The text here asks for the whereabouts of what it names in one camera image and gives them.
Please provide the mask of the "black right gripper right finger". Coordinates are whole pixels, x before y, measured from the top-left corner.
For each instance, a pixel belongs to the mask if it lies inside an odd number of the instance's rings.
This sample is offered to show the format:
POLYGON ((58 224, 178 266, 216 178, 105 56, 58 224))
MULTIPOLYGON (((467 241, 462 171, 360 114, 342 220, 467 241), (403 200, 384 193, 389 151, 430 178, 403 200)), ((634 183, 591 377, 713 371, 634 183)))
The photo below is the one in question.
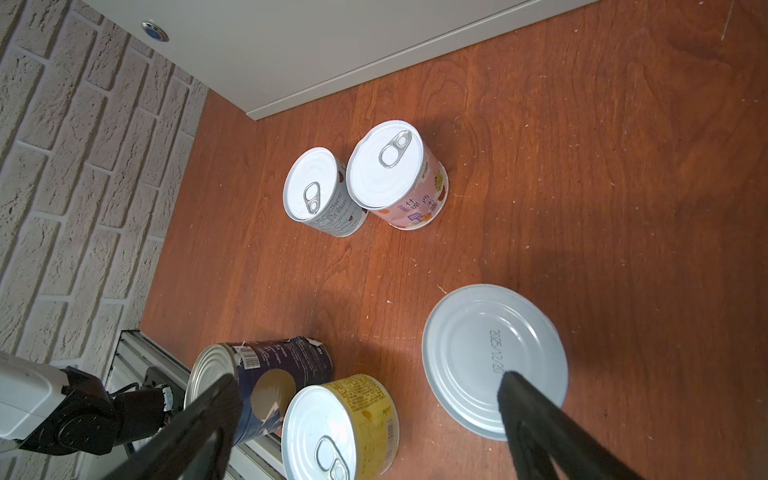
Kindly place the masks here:
POLYGON ((519 479, 638 479, 521 374, 504 373, 497 395, 519 479))

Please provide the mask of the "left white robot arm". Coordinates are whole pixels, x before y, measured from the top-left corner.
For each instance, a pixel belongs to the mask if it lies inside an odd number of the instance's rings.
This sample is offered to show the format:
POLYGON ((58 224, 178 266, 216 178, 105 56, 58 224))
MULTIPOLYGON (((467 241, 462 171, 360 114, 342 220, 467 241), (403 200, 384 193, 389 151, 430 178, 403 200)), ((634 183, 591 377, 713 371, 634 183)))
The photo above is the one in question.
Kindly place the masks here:
POLYGON ((159 368, 112 393, 74 367, 1 354, 1 438, 52 456, 109 453, 149 438, 181 412, 184 390, 159 368))

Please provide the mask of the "dark tomato label can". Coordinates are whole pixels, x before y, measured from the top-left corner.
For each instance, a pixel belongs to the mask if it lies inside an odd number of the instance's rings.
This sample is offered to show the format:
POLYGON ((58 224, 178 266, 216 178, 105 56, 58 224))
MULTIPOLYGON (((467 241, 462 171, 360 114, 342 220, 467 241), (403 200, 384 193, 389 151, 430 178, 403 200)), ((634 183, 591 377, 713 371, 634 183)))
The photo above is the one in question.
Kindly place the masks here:
POLYGON ((234 443, 241 444, 278 432, 298 391, 332 381, 333 362, 322 342, 304 336, 213 344, 195 361, 184 405, 225 374, 238 383, 241 406, 234 443))

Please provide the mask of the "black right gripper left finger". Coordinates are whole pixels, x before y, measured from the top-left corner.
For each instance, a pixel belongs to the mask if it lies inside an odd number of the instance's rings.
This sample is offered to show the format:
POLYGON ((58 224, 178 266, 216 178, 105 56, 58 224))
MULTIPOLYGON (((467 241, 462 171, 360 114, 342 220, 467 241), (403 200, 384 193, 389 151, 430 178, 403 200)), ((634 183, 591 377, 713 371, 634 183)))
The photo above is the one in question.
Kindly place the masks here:
POLYGON ((223 479, 241 411, 237 381, 220 377, 108 479, 223 479))

